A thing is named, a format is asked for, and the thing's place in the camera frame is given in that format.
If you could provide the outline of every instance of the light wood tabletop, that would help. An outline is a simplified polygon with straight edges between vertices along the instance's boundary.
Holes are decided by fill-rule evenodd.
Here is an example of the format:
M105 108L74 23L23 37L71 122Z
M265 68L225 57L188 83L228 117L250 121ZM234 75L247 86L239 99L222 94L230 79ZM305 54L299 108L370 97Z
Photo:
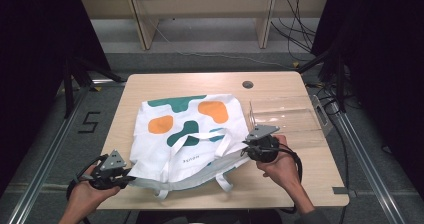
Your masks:
M251 82L253 87L244 87L246 81ZM315 206L348 204L348 195L333 192L333 187L344 187L344 184L317 116L310 115L315 112L308 114L308 110L314 108L297 72L132 75L125 86L102 154L110 154L117 149L124 160L130 163L135 121L143 101L206 94L233 94L242 105L247 123L250 122L251 105L259 110L264 100L281 98L294 101L293 105L298 112L287 112L292 113L294 118L287 128L281 128L281 133L286 135L289 146L302 160L304 188ZM284 189L270 178L262 177L262 171L256 168L254 161L248 161L230 172L228 179L234 185L228 193L216 181L211 181L194 189L171 191L163 201L154 196L153 190L127 186L103 202L99 209L251 209L293 205Z

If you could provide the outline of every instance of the transparent plastic tray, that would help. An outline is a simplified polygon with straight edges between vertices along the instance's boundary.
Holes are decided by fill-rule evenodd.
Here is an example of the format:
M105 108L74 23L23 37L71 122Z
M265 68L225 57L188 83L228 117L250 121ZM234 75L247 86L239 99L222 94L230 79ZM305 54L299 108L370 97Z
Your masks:
M316 96L252 100L249 122L250 128L256 124L279 126L277 133L322 130L327 135L332 128Z

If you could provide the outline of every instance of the white tote bag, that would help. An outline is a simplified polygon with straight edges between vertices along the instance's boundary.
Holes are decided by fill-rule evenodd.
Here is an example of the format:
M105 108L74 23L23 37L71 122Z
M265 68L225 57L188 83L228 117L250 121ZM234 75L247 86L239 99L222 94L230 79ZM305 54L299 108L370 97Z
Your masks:
M212 179L229 191L225 173L249 160L240 155L247 135L240 103L229 94L143 102L130 154L131 185L152 188L160 199Z

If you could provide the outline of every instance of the hand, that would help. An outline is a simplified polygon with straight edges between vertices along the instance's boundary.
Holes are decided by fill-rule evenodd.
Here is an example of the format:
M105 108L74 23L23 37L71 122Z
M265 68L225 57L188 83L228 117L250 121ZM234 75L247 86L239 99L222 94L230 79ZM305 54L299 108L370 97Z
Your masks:
M85 174L91 174L95 167L88 168ZM88 181L78 183L72 190L68 206L59 223L79 223L84 217L93 213L103 201L116 195L119 191L118 186L108 190L97 190Z
M280 142L281 149L287 149L288 145L285 136L276 135L275 138ZM301 214L315 210L300 183L296 164L290 154L279 152L273 162L262 163L257 161L256 166L258 169L264 171L264 177L270 177L275 183L287 191Z

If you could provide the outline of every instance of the orange patch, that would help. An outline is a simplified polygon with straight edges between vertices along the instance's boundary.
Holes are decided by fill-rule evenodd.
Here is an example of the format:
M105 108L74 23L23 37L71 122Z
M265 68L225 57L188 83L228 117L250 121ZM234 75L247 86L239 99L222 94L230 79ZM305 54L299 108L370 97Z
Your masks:
M171 130L174 125L174 118L172 116L163 116L150 120L149 132L153 134L163 134Z
M199 112L212 117L216 123L228 121L227 107L220 101L204 101L199 104Z

